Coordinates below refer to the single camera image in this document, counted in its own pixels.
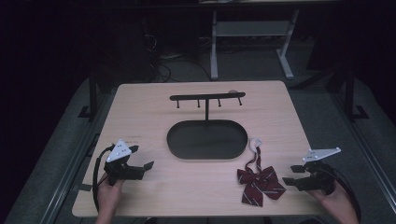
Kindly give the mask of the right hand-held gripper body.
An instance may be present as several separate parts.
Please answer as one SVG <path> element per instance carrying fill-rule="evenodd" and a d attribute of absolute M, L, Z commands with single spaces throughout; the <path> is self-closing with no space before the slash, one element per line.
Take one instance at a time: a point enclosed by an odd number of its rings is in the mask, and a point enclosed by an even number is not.
<path fill-rule="evenodd" d="M 307 154 L 303 157 L 304 165 L 303 173 L 308 172 L 310 176 L 296 179 L 295 187 L 299 190 L 321 190 L 325 195 L 330 195 L 334 192 L 334 180 L 336 174 L 334 169 L 323 163 L 321 160 L 339 153 L 341 149 L 325 148 L 325 149 L 309 149 Z"/>

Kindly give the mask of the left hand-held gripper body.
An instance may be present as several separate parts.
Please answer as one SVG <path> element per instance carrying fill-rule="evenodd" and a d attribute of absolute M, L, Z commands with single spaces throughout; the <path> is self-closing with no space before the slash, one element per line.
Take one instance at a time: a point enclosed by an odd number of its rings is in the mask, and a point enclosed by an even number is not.
<path fill-rule="evenodd" d="M 129 146 L 122 139 L 112 148 L 105 162 L 105 171 L 111 186 L 118 180 L 141 180 L 143 178 L 143 167 L 130 166 L 127 163 L 131 155 Z"/>

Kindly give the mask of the white metal stand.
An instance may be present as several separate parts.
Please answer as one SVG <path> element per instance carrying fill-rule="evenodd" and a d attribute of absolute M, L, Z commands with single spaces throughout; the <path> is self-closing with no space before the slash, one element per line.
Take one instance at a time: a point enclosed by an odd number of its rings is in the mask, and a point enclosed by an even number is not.
<path fill-rule="evenodd" d="M 210 78 L 212 80 L 219 78 L 217 57 L 217 39 L 219 37 L 284 36 L 284 43 L 281 48 L 276 50 L 276 54 L 286 79 L 294 79 L 286 54 L 299 12 L 299 9 L 294 9 L 288 21 L 218 21 L 217 12 L 214 11 L 211 31 Z"/>

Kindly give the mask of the person's right hand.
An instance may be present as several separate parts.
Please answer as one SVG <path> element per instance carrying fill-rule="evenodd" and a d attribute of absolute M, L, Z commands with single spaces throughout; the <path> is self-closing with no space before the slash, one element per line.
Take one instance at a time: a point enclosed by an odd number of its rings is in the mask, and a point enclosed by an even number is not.
<path fill-rule="evenodd" d="M 334 191 L 329 195 L 323 194 L 320 190 L 309 190 L 309 195 L 314 197 L 318 202 L 333 215 L 342 212 L 352 211 L 353 206 L 350 204 L 349 197 L 344 188 L 337 182 L 334 182 Z"/>

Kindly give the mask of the black hook rack with tray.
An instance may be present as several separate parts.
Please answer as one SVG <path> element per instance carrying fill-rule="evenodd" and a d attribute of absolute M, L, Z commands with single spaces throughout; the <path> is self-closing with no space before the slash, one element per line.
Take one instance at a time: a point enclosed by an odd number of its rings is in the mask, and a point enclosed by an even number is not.
<path fill-rule="evenodd" d="M 246 129 L 233 120 L 210 119 L 209 106 L 211 100 L 241 99 L 244 92 L 171 95 L 169 99 L 177 102 L 196 101 L 197 106 L 205 102 L 205 118 L 202 120 L 183 120 L 173 125 L 167 133 L 166 141 L 173 155 L 182 160 L 230 160 L 237 158 L 248 143 Z"/>

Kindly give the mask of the grey metal rail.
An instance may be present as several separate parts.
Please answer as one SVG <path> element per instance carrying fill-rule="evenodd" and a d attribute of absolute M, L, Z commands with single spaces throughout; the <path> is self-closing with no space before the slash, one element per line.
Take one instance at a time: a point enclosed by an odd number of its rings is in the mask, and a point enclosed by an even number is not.
<path fill-rule="evenodd" d="M 364 158 L 367 160 L 369 167 L 372 170 L 372 173 L 375 177 L 375 180 L 378 183 L 379 187 L 381 188 L 386 200 L 389 203 L 389 206 L 396 214 L 396 188 L 390 182 L 389 177 L 386 175 L 384 169 L 380 165 L 377 157 L 372 151 L 372 148 L 370 147 L 366 138 L 363 136 L 363 133 L 357 126 L 356 120 L 358 119 L 359 115 L 356 115 L 354 119 L 351 118 L 345 112 L 344 103 L 342 102 L 341 98 L 335 94 L 332 94 L 331 98 L 333 104 L 338 110 L 338 113 L 343 118 L 349 131 L 352 133 L 355 140 L 357 141 L 359 148 L 361 149 L 361 153 L 364 155 Z"/>
<path fill-rule="evenodd" d="M 92 177 L 88 166 L 113 98 L 112 94 L 100 93 L 97 96 L 97 113 L 93 121 L 78 116 L 81 108 L 90 104 L 88 96 L 74 97 L 67 107 L 40 158 L 39 166 L 43 171 L 39 180 L 49 198 L 39 224 L 54 224 L 62 209 L 69 217 L 72 215 L 71 209 L 78 192 L 71 188 L 85 184 L 84 177 Z"/>

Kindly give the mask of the black metal post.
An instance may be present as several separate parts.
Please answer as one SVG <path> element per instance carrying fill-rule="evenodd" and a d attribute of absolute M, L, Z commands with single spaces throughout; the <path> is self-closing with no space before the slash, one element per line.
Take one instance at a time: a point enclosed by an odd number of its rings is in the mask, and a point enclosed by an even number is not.
<path fill-rule="evenodd" d="M 361 105 L 354 105 L 355 76 L 350 66 L 345 68 L 345 100 L 344 112 L 347 118 L 354 122 L 356 119 L 368 119 L 369 116 Z"/>
<path fill-rule="evenodd" d="M 89 105 L 81 108 L 78 116 L 93 121 L 97 113 L 97 87 L 94 71 L 89 76 Z"/>

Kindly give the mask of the dark red striped bow tie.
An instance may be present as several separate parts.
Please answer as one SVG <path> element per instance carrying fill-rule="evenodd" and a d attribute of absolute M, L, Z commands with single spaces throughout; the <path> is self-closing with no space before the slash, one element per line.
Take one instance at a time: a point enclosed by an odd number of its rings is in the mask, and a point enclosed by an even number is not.
<path fill-rule="evenodd" d="M 263 196 L 278 200 L 286 191 L 279 183 L 273 166 L 262 168 L 262 141 L 253 137 L 249 140 L 249 148 L 253 158 L 245 165 L 245 169 L 236 171 L 237 180 L 244 185 L 241 202 L 252 206 L 263 206 Z"/>

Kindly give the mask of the person's left hand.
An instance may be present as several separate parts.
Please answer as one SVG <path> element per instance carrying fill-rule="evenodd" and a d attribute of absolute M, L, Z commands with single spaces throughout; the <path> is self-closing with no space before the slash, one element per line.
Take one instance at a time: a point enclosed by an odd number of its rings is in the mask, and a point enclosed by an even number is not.
<path fill-rule="evenodd" d="M 120 201 L 123 180 L 118 180 L 113 186 L 109 184 L 108 174 L 103 174 L 98 186 L 99 217 L 113 217 Z"/>

